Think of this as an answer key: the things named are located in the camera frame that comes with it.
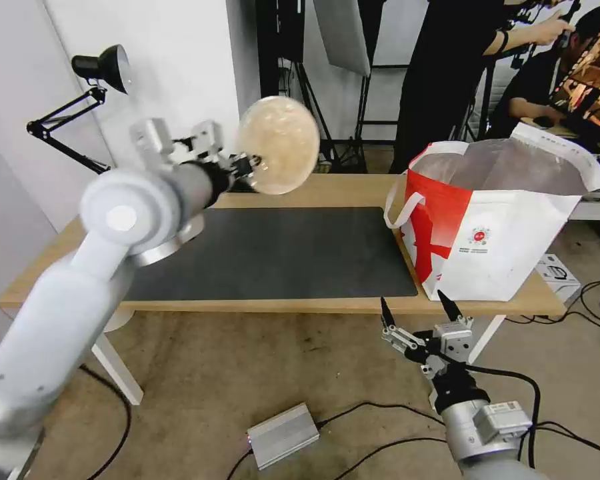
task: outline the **desk mat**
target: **desk mat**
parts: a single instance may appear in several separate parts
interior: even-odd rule
[[[126,300],[417,294],[378,207],[208,209],[205,229],[136,272]]]

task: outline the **person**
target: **person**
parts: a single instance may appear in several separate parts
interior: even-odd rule
[[[562,82],[583,52],[600,33],[600,7],[584,14],[577,22],[562,51],[552,49],[528,60],[511,80],[490,116],[487,138],[508,138],[523,117],[548,117],[554,123],[564,118],[562,112],[549,105],[554,88]],[[584,113],[597,98],[594,88],[583,83],[573,85],[569,111]]]
[[[559,13],[536,25],[504,30],[522,7],[562,0],[430,0],[402,86],[390,173],[461,123],[492,55],[527,43],[550,45],[571,26]]]

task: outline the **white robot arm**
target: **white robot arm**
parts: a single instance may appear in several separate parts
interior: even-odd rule
[[[473,348],[473,319],[438,291],[450,322],[410,333],[397,327],[384,299],[382,338],[420,364],[435,393],[451,456],[467,480],[548,480],[516,460],[520,438],[532,426],[516,401],[490,403],[465,363]]]
[[[136,266],[170,255],[200,233],[202,210],[234,180],[248,179],[260,162],[246,154],[220,157],[213,122],[195,131],[205,132],[204,144],[198,142],[192,160],[174,163],[164,121],[138,124],[132,138],[146,168],[112,170],[88,186],[80,205],[86,237],[40,276],[0,344],[3,456],[23,438],[38,435],[42,419],[127,293]],[[0,459],[0,467],[9,467],[8,457]]]

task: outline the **black desk lamp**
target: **black desk lamp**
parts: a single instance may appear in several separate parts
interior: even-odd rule
[[[87,83],[92,85],[93,88],[84,92],[78,98],[64,104],[62,107],[52,111],[50,114],[45,115],[38,120],[30,121],[27,124],[27,131],[34,137],[81,163],[86,168],[100,174],[110,170],[111,167],[76,152],[64,143],[53,138],[51,133],[105,102],[107,89],[100,85],[99,80],[103,80],[114,89],[128,94],[131,88],[129,60],[127,59],[127,54],[122,45],[114,45],[104,50],[99,57],[76,55],[71,59],[71,68],[76,75],[86,79]],[[94,99],[95,103],[86,106],[72,115],[58,116],[58,114],[62,113],[64,110],[89,97]]]

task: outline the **flatbread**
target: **flatbread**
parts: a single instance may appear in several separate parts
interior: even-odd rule
[[[262,157],[251,186],[261,193],[281,195],[298,188],[313,171],[320,134],[304,105],[287,97],[266,97],[244,114],[237,146]]]

